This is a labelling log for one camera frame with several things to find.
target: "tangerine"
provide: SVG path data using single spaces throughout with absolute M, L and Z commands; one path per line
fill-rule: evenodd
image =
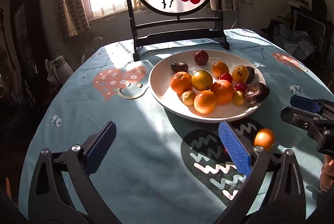
M 223 61 L 217 61 L 212 65 L 212 73 L 219 78 L 223 73 L 229 73 L 229 68 Z
M 227 104 L 234 95 L 234 88 L 229 81 L 218 80 L 213 83 L 211 91 L 217 96 L 218 104 Z
M 191 75 L 186 73 L 185 71 L 177 72 L 176 74 L 174 74 L 170 86 L 172 90 L 174 90 L 177 94 L 191 91 L 193 89 L 191 84 Z
M 217 105 L 217 97 L 212 91 L 201 91 L 194 100 L 195 109 L 201 114 L 208 114 Z

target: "tablecloth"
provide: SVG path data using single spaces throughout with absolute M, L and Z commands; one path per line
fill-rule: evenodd
M 280 110 L 290 97 L 334 101 L 328 88 L 282 49 L 253 31 L 225 31 L 231 52 L 257 67 L 270 95 L 236 126 L 239 133 L 270 128 L 273 150 L 295 151 L 304 180 L 307 215 L 316 208 L 323 155 L 306 131 L 283 123 Z M 67 151 L 97 133 L 109 120 L 117 136 L 90 179 L 122 223 L 211 224 L 228 206 L 245 180 L 226 162 L 217 137 L 218 125 L 193 122 L 163 108 L 148 89 L 153 66 L 174 53 L 195 49 L 224 50 L 211 39 L 186 40 L 143 47 L 133 62 L 133 41 L 100 48 L 68 79 L 48 108 L 29 146 L 21 175 L 19 209 L 28 217 L 33 171 L 43 148 Z M 250 212 L 261 204 L 270 174 Z M 68 174 L 64 180 L 77 210 L 85 212 Z

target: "plate rim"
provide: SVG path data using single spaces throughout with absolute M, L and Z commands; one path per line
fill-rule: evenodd
M 160 100 L 160 98 L 156 95 L 156 93 L 154 92 L 152 86 L 151 86 L 151 75 L 152 75 L 152 72 L 153 70 L 155 69 L 155 67 L 157 67 L 161 62 L 163 62 L 165 59 L 168 59 L 170 58 L 171 56 L 174 56 L 174 55 L 177 55 L 177 54 L 180 54 L 180 53 L 186 53 L 186 52 L 193 52 L 193 51 L 199 51 L 199 50 L 203 50 L 203 51 L 215 51 L 215 52 L 222 52 L 222 53 L 227 53 L 229 55 L 233 55 L 233 56 L 237 56 L 241 59 L 244 59 L 246 60 L 248 63 L 250 63 L 247 59 L 241 57 L 241 56 L 238 56 L 236 54 L 233 54 L 233 53 L 229 53 L 229 52 L 225 52 L 225 51 L 222 51 L 222 50 L 212 50 L 212 49 L 194 49 L 194 50 L 187 50 L 187 51 L 181 51 L 181 52 L 177 52 L 175 54 L 172 54 L 168 57 L 165 57 L 164 59 L 160 60 L 153 68 L 152 70 L 150 71 L 150 74 L 148 76 L 148 87 L 149 87 L 149 90 L 151 91 L 151 94 L 153 95 L 153 97 L 156 99 L 156 101 L 162 105 L 164 108 L 166 108 L 168 111 L 170 111 L 171 113 L 177 115 L 177 116 L 180 116 L 182 118 L 186 118 L 188 120 L 191 120 L 191 121 L 196 121 L 196 122 L 204 122 L 204 123 L 220 123 L 220 122 L 223 122 L 223 121 L 237 121 L 237 120 L 240 120 L 242 118 L 245 118 L 245 117 L 248 117 L 249 115 L 253 114 L 256 110 L 259 109 L 259 107 L 262 105 L 262 103 L 258 104 L 257 106 L 255 106 L 254 108 L 252 108 L 251 111 L 249 111 L 248 113 L 245 112 L 243 115 L 240 114 L 240 115 L 237 115 L 237 116 L 233 116 L 233 117 L 228 117 L 228 118 L 208 118 L 208 117 L 191 117 L 191 116 L 188 116 L 188 115 L 184 115 L 180 112 L 177 112 L 177 111 L 172 111 L 170 110 L 168 107 L 166 107 Z M 262 72 L 256 68 L 259 73 L 261 74 L 263 80 L 264 80 L 264 84 L 267 85 L 266 83 L 266 79 L 264 78 Z

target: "white zigzag pattern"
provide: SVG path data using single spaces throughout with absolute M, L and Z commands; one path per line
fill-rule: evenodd
M 223 194 L 225 197 L 227 197 L 229 200 L 233 200 L 234 197 L 237 195 L 238 190 L 233 190 L 233 195 L 231 195 L 228 191 L 223 190 Z
M 194 147 L 200 148 L 203 145 L 203 143 L 205 145 L 208 145 L 210 139 L 213 142 L 217 143 L 217 140 L 212 135 L 208 135 L 206 138 L 200 137 L 198 141 L 197 140 L 193 140 L 192 143 L 190 144 L 190 147 L 191 148 L 194 148 Z
M 250 133 L 251 132 L 251 130 L 252 130 L 252 128 L 254 129 L 254 130 L 256 130 L 256 127 L 253 125 L 253 124 L 251 124 L 251 123 L 247 123 L 247 126 L 245 126 L 244 124 L 241 124 L 241 126 L 240 126 L 240 130 L 238 130 L 238 129 L 234 129 L 234 131 L 237 133 L 237 134 L 239 134 L 240 136 L 242 136 L 243 135 L 243 133 L 246 131 L 247 133 Z
M 235 185 L 237 185 L 238 180 L 241 181 L 241 182 L 244 182 L 245 179 L 246 179 L 246 175 L 241 177 L 239 174 L 235 174 L 233 176 L 233 181 L 230 181 L 226 178 L 222 178 L 220 183 L 217 182 L 215 179 L 210 179 L 210 182 L 213 183 L 220 190 L 223 190 L 225 188 L 225 185 L 235 186 Z
M 196 161 L 199 162 L 203 158 L 206 162 L 210 160 L 212 156 L 214 156 L 216 159 L 218 159 L 221 155 L 221 147 L 218 147 L 217 152 L 214 152 L 211 148 L 208 149 L 208 155 L 202 155 L 202 154 L 194 154 L 190 153 L 190 156 Z
M 201 166 L 200 164 L 198 163 L 194 163 L 194 167 L 198 168 L 199 170 L 201 170 L 202 172 L 204 172 L 205 174 L 208 174 L 209 172 L 211 172 L 212 174 L 216 174 L 218 173 L 220 170 L 226 174 L 229 172 L 230 168 L 234 168 L 234 169 L 237 169 L 237 167 L 232 163 L 232 162 L 226 162 L 225 164 L 226 166 L 223 167 L 219 164 L 216 164 L 216 168 L 212 168 L 210 167 L 209 165 L 206 165 L 205 167 Z

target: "orange on table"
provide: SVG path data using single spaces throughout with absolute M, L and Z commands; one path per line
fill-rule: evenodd
M 191 75 L 185 71 L 180 71 L 174 74 L 170 86 L 177 94 L 182 94 L 193 89 L 191 84 Z
M 201 91 L 194 100 L 195 109 L 201 114 L 208 114 L 217 105 L 217 97 L 212 91 Z
M 217 61 L 212 65 L 212 73 L 219 78 L 223 73 L 229 73 L 228 66 L 223 61 Z
M 260 131 L 258 131 L 254 140 L 254 146 L 262 146 L 267 151 L 272 148 L 274 143 L 275 135 L 270 129 L 261 129 Z
M 232 84 L 226 80 L 218 80 L 213 83 L 211 91 L 217 96 L 218 104 L 229 103 L 234 95 Z

